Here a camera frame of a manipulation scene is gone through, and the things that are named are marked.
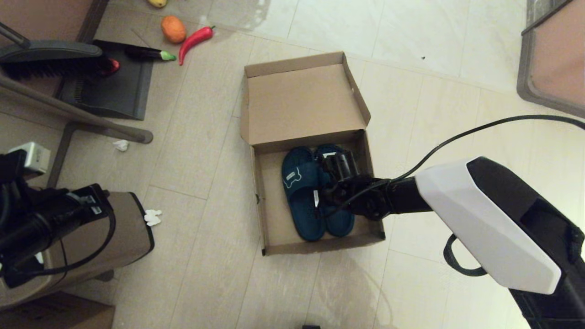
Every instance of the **red chili pepper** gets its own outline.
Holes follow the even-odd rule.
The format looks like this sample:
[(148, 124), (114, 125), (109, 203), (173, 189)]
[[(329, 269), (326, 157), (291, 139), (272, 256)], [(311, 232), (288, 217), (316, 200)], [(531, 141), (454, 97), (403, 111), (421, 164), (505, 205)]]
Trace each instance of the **red chili pepper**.
[(196, 44), (199, 44), (205, 40), (211, 39), (214, 36), (214, 26), (206, 26), (200, 30), (197, 30), (188, 37), (185, 42), (181, 45), (179, 50), (179, 65), (183, 65), (183, 60), (189, 49), (193, 48)]

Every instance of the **open cardboard box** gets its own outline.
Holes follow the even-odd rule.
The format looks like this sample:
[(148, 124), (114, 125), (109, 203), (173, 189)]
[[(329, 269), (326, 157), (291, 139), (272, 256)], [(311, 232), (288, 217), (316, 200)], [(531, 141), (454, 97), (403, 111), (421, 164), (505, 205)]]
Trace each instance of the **open cardboard box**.
[(356, 216), (353, 231), (306, 242), (294, 227), (281, 166), (289, 150), (333, 143), (353, 151), (361, 173), (373, 174), (365, 131), (370, 112), (342, 52), (249, 65), (242, 138), (252, 148), (263, 255), (366, 246), (386, 238), (382, 222)]

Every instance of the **slipper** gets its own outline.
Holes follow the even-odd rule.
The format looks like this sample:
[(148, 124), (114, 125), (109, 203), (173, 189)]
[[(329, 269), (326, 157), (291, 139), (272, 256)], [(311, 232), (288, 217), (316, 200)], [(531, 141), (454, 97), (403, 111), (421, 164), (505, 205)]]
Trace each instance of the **slipper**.
[(317, 241), (325, 234), (325, 221), (315, 206), (314, 191), (319, 189), (319, 165), (308, 148), (291, 150), (283, 161), (283, 183), (298, 235)]
[[(333, 145), (321, 145), (315, 151), (317, 158), (321, 156), (333, 155), (337, 152), (343, 152), (343, 149)], [(329, 173), (326, 173), (323, 169), (319, 168), (319, 186), (325, 186), (331, 181)], [(331, 211), (335, 210), (335, 206), (321, 205), (321, 215), (325, 216)], [(325, 219), (327, 231), (336, 237), (345, 237), (353, 229), (353, 223), (355, 222), (355, 216), (347, 210), (339, 210)]]

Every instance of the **metal pole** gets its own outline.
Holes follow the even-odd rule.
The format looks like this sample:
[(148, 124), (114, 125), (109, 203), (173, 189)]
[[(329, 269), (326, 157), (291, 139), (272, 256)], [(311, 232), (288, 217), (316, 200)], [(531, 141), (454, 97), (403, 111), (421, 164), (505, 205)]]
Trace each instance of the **metal pole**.
[(81, 109), (74, 107), (73, 105), (60, 101), (57, 98), (53, 98), (49, 95), (43, 94), (42, 92), (38, 92), (34, 89), (31, 89), (21, 83), (4, 77), (2, 74), (0, 74), (0, 87), (6, 88), (9, 91), (31, 98), (35, 101), (41, 102), (42, 104), (46, 104), (65, 113), (71, 114), (76, 118), (79, 118), (80, 121), (84, 121), (91, 125), (100, 126), (103, 128), (111, 129), (112, 131), (115, 132), (119, 132), (127, 136), (128, 140), (148, 144), (153, 139), (153, 135), (150, 131), (115, 124), (109, 120), (100, 118), (99, 116), (85, 112)]

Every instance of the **orange fruit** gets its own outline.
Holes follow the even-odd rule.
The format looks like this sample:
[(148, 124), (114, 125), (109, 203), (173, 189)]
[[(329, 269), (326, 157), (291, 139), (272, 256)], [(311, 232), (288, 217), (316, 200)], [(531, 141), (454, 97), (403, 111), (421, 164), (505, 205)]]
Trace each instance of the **orange fruit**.
[(187, 37), (185, 25), (175, 16), (165, 16), (160, 22), (160, 28), (167, 40), (172, 43), (181, 43)]

